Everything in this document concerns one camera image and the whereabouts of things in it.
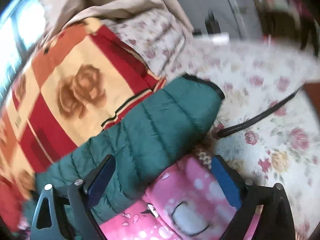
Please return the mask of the green quilted puffer jacket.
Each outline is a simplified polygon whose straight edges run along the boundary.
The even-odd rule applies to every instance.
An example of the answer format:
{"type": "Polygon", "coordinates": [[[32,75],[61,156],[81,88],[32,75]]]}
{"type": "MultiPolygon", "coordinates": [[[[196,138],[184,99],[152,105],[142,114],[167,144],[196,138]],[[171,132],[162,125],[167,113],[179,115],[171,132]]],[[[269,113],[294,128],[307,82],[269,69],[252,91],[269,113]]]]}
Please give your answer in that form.
{"type": "Polygon", "coordinates": [[[91,208],[98,224],[108,222],[140,200],[164,170],[206,136],[224,98],[213,82],[191,75],[172,80],[119,123],[37,172],[34,195],[23,206],[24,217],[35,229],[36,200],[47,184],[53,191],[73,185],[112,156],[115,171],[98,204],[91,208]]]}

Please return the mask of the floral bed sheet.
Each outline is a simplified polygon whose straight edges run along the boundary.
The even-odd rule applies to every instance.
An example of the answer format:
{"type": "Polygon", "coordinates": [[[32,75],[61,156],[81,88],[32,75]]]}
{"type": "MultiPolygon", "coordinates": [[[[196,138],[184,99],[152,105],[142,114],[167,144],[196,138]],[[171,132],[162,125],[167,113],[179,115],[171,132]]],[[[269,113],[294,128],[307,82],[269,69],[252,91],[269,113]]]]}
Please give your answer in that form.
{"type": "Polygon", "coordinates": [[[191,37],[168,12],[103,20],[168,81],[182,74],[217,84],[225,94],[217,119],[194,147],[206,166],[215,154],[258,184],[283,184],[298,239],[319,224],[319,119],[303,89],[319,81],[319,62],[285,45],[191,37]]]}

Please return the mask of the red orange rose blanket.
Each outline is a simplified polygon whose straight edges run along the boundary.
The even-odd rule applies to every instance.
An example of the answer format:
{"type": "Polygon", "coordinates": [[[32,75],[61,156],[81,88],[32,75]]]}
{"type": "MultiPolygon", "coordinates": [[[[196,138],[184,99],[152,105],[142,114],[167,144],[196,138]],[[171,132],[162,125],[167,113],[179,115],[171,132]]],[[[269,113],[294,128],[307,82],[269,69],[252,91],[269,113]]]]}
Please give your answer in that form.
{"type": "Polygon", "coordinates": [[[28,62],[1,109],[1,218],[17,232],[45,171],[163,88],[134,50],[96,18],[55,36],[28,62]]]}

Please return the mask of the window with railing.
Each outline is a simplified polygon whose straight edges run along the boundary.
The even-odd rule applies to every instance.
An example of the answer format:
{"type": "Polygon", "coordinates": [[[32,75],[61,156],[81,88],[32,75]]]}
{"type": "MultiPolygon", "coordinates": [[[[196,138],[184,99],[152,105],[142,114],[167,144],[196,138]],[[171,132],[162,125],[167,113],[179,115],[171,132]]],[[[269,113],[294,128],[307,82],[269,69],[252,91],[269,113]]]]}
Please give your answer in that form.
{"type": "Polygon", "coordinates": [[[1,15],[1,101],[46,27],[40,0],[13,0],[1,15]]]}

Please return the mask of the white cabinet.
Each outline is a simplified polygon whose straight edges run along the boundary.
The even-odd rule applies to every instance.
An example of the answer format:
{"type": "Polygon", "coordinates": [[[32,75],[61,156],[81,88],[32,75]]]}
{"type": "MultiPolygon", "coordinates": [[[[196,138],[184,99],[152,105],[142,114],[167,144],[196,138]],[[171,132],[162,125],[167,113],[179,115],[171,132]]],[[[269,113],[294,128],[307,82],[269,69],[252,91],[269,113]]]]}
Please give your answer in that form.
{"type": "Polygon", "coordinates": [[[194,29],[207,33],[205,20],[214,16],[231,39],[260,40],[263,31],[256,9],[262,0],[178,0],[194,29]]]}

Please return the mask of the beige curtain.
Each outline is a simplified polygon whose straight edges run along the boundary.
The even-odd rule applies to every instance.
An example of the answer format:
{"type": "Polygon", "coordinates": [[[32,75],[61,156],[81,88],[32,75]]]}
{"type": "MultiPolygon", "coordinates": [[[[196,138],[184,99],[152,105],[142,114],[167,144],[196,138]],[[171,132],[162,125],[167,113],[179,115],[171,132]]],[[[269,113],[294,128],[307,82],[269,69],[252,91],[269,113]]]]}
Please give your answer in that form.
{"type": "Polygon", "coordinates": [[[40,2],[45,9],[44,42],[67,26],[88,17],[125,19],[155,8],[171,12],[190,33],[194,29],[178,0],[40,0],[40,2]]]}

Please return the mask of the pink penguin fleece blanket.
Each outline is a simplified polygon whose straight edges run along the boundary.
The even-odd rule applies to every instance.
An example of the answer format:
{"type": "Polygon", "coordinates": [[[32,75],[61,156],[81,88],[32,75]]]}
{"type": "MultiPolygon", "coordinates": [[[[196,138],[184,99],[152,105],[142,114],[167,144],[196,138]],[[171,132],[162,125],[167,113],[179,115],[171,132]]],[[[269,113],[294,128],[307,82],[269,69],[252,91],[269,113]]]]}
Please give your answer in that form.
{"type": "Polygon", "coordinates": [[[107,239],[219,239],[235,213],[208,168],[186,155],[100,228],[107,239]]]}

